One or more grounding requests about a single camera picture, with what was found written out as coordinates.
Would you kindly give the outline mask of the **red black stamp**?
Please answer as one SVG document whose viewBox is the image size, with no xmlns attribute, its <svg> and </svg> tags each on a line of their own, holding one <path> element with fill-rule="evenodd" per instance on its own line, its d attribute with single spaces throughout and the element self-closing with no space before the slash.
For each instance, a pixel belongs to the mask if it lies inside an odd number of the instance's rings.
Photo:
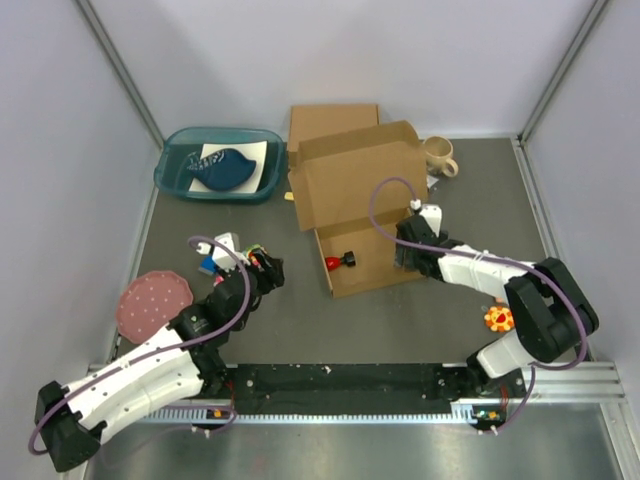
<svg viewBox="0 0 640 480">
<path fill-rule="evenodd" d="M 357 264 L 356 257 L 353 251 L 346 251 L 341 256 L 327 256 L 324 258 L 324 262 L 329 272 L 334 271 L 342 266 L 352 268 Z"/>
</svg>

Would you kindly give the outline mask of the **brown cardboard box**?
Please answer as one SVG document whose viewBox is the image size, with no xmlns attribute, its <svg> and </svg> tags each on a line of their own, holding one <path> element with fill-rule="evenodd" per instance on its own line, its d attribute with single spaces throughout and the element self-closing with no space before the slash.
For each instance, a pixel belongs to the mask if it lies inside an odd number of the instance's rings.
<svg viewBox="0 0 640 480">
<path fill-rule="evenodd" d="M 413 281 L 395 264 L 396 224 L 409 202 L 426 200 L 427 170 L 413 126 L 396 121 L 300 142 L 288 179 L 301 230 L 315 234 L 323 258 L 351 251 L 353 267 L 325 273 L 345 297 Z"/>
</svg>

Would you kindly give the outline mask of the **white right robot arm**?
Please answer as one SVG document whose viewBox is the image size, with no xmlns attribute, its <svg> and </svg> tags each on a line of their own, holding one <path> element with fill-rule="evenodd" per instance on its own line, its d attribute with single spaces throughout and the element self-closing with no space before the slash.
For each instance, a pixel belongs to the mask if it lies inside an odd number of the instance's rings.
<svg viewBox="0 0 640 480">
<path fill-rule="evenodd" d="M 418 214 L 396 224 L 396 239 L 396 259 L 405 269 L 507 305 L 504 320 L 496 325 L 502 336 L 466 360 L 467 384 L 478 395 L 492 394 L 515 370 L 555 361 L 600 326 L 584 292 L 557 258 L 537 263 L 503 259 L 445 232 L 434 233 Z"/>
</svg>

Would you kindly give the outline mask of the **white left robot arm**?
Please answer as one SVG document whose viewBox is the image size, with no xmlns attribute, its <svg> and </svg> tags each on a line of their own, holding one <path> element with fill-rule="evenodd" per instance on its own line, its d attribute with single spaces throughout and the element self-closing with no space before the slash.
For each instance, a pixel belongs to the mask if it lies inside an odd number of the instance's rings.
<svg viewBox="0 0 640 480">
<path fill-rule="evenodd" d="M 184 307 L 118 361 L 66 385 L 42 386 L 30 453 L 48 456 L 55 471 L 65 473 L 148 414 L 201 393 L 220 394 L 227 382 L 220 347 L 245 327 L 263 296 L 284 282 L 283 260 L 257 246 L 204 299 Z"/>
</svg>

